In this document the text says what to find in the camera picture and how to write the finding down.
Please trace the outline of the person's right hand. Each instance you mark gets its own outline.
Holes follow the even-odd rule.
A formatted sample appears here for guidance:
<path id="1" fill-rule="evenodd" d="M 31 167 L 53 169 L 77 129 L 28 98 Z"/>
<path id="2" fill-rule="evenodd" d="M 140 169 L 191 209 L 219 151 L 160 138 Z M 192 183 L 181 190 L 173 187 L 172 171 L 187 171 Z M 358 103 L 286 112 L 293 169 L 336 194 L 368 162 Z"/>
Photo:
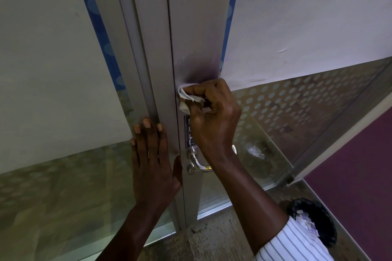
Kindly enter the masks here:
<path id="1" fill-rule="evenodd" d="M 193 140 L 211 167 L 235 158 L 234 133 L 241 108 L 229 89 L 229 112 L 190 112 Z"/>

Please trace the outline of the person's left forearm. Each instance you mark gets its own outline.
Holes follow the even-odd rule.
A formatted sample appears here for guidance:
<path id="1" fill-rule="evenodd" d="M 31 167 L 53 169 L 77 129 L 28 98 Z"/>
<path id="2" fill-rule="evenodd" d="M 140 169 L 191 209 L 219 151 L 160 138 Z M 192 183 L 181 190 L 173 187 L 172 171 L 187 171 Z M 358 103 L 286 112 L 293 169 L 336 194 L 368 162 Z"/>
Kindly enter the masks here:
<path id="1" fill-rule="evenodd" d="M 148 237 L 168 205 L 137 203 L 96 261 L 137 261 Z"/>

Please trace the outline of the blue dotted film strip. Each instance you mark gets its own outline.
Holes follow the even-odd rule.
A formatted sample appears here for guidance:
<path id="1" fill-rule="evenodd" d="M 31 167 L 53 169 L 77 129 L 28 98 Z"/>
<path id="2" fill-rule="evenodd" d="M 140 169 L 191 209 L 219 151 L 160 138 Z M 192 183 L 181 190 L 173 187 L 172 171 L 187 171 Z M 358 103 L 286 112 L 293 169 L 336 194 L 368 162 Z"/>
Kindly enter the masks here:
<path id="1" fill-rule="evenodd" d="M 219 77 L 221 76 L 221 72 L 223 69 L 223 63 L 224 63 L 224 58 L 225 58 L 225 54 L 226 54 L 228 37 L 229 37 L 229 33 L 230 33 L 230 27 L 232 24 L 235 4 L 236 4 L 236 0 L 229 0 L 226 27 L 225 27 L 223 47 L 222 47 L 222 55 L 221 55 L 221 61 L 220 61 L 220 65 L 219 65 Z"/>
<path id="2" fill-rule="evenodd" d="M 112 49 L 107 31 L 104 26 L 104 22 L 100 15 L 99 8 L 97 6 L 96 0 L 83 0 L 89 17 L 94 28 L 95 34 L 97 36 L 102 54 L 105 58 L 105 62 L 110 73 L 111 79 L 113 81 L 116 91 L 125 90 L 125 83 L 121 75 L 117 60 L 115 58 L 114 51 Z"/>

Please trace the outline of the black trash bin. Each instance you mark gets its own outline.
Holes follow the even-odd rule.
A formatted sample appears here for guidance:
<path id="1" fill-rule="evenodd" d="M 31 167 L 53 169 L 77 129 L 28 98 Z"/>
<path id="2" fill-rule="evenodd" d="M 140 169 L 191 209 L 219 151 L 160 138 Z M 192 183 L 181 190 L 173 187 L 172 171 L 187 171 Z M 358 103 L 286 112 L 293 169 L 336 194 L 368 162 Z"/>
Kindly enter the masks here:
<path id="1" fill-rule="evenodd" d="M 337 241 L 336 225 L 326 208 L 318 201 L 299 198 L 291 201 L 287 206 L 287 213 L 294 219 L 297 212 L 302 210 L 310 216 L 310 220 L 315 224 L 319 233 L 319 239 L 327 247 L 331 248 Z"/>

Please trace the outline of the dotted frosted glass door panel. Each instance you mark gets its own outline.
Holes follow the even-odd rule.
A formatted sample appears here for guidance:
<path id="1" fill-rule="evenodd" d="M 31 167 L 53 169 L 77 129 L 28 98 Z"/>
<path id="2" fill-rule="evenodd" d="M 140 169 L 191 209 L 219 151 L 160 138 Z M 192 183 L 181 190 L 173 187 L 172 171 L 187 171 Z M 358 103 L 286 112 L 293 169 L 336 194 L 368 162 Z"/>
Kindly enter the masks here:
<path id="1" fill-rule="evenodd" d="M 233 92 L 233 144 L 265 190 L 293 180 L 392 92 L 392 56 Z"/>

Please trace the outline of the white tissue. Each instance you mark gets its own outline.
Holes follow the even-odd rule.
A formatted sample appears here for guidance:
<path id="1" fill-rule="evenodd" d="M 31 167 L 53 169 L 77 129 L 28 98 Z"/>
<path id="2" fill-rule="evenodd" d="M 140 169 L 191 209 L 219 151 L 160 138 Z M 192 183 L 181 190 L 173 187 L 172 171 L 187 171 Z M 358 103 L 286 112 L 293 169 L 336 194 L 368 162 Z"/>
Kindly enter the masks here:
<path id="1" fill-rule="evenodd" d="M 186 115 L 190 115 L 189 106 L 187 105 L 188 102 L 198 103 L 201 105 L 202 108 L 204 107 L 204 104 L 205 104 L 205 99 L 203 97 L 200 97 L 197 95 L 189 95 L 184 91 L 185 87 L 189 87 L 192 85 L 196 85 L 196 84 L 194 84 L 194 83 L 183 84 L 178 87 L 178 96 L 181 100 L 184 100 L 184 101 L 180 101 L 179 110 L 181 112 L 185 113 Z"/>

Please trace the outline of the white striped shirt sleeve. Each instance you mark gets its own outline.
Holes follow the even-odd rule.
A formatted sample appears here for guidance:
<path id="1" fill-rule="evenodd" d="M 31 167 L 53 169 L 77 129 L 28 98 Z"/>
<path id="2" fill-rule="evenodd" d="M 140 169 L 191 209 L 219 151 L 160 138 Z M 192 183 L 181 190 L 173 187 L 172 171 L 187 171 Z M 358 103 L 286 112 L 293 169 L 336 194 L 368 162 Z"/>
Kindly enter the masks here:
<path id="1" fill-rule="evenodd" d="M 289 216 L 279 233 L 256 253 L 253 261 L 334 261 L 321 240 Z"/>

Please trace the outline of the aluminium door stile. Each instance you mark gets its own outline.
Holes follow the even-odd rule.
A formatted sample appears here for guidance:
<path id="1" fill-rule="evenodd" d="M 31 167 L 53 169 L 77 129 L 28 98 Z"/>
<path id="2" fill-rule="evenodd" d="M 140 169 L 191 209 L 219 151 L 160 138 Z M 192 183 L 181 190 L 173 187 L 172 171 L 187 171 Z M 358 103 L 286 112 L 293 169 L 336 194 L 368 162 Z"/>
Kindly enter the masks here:
<path id="1" fill-rule="evenodd" d="M 186 228 L 197 222 L 203 174 L 188 173 L 185 113 L 179 110 L 178 86 L 218 78 L 229 0 L 168 0 L 173 55 L 179 149 L 183 165 Z"/>

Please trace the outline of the frosted glass side panel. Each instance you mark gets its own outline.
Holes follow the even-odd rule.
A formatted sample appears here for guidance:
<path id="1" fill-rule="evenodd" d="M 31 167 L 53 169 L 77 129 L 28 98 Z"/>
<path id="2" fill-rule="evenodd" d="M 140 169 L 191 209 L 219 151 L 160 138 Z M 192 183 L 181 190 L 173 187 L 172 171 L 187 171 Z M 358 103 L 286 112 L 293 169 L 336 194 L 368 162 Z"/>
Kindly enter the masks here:
<path id="1" fill-rule="evenodd" d="M 102 251 L 133 194 L 129 140 L 143 89 L 0 89 L 0 261 L 77 261 Z"/>

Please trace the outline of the black door lock keypad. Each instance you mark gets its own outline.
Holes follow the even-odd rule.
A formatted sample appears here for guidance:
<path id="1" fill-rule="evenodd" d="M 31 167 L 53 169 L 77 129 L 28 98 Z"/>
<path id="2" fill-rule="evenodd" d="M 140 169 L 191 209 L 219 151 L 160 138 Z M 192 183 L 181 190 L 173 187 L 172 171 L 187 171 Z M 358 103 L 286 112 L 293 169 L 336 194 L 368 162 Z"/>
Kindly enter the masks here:
<path id="1" fill-rule="evenodd" d="M 184 128 L 185 128 L 185 148 L 190 149 L 196 146 L 190 128 L 190 115 L 184 116 Z"/>

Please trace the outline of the person's right forearm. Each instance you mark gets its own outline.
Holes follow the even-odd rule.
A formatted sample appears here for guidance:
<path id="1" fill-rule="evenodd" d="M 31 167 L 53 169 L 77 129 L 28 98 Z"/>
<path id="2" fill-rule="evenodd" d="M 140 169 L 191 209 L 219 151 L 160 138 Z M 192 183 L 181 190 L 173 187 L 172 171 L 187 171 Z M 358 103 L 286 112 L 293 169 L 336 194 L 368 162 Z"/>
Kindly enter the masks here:
<path id="1" fill-rule="evenodd" d="M 254 180 L 232 150 L 204 155 L 223 184 L 256 255 L 284 228 L 288 215 Z"/>

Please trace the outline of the crumpled paper waste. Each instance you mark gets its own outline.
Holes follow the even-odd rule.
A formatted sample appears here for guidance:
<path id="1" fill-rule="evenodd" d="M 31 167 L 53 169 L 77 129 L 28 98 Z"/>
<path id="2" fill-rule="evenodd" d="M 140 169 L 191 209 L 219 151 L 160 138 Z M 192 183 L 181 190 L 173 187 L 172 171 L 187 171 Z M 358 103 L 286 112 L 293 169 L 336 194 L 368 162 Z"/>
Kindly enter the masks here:
<path id="1" fill-rule="evenodd" d="M 303 210 L 297 210 L 296 222 L 311 236 L 316 238 L 319 237 L 318 230 L 316 229 L 314 222 L 311 220 L 307 212 L 304 212 Z"/>

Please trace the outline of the person's left hand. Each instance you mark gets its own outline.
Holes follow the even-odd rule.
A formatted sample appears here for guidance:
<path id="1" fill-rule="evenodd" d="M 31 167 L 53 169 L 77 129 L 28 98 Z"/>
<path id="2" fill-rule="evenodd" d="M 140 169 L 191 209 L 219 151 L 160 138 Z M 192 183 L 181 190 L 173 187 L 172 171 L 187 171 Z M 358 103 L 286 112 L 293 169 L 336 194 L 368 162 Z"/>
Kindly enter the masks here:
<path id="1" fill-rule="evenodd" d="M 155 159 L 149 160 L 147 135 L 142 124 L 134 127 L 139 166 L 133 166 L 133 190 L 136 204 L 146 202 L 170 205 L 180 189 L 174 189 L 169 142 L 163 124 L 155 125 Z"/>

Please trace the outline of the aluminium fixed door frame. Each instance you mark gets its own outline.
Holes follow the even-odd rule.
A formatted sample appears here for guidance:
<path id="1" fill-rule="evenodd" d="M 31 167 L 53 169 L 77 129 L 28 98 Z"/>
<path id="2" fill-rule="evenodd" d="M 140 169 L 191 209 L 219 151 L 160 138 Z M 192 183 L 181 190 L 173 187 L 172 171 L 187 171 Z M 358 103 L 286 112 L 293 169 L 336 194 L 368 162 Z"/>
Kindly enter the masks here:
<path id="1" fill-rule="evenodd" d="M 180 155 L 168 0 L 96 0 L 123 77 L 135 122 L 150 118 Z"/>

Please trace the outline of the large white paper sheet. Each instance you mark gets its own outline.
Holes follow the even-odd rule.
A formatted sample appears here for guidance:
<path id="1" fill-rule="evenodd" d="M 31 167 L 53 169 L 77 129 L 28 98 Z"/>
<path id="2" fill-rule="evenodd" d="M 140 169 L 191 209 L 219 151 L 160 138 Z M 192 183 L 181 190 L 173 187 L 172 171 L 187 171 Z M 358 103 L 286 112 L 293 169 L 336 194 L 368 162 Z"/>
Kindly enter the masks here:
<path id="1" fill-rule="evenodd" d="M 232 91 L 392 56 L 392 0 L 236 0 Z"/>
<path id="2" fill-rule="evenodd" d="M 0 174 L 129 140 L 83 0 L 0 0 Z"/>

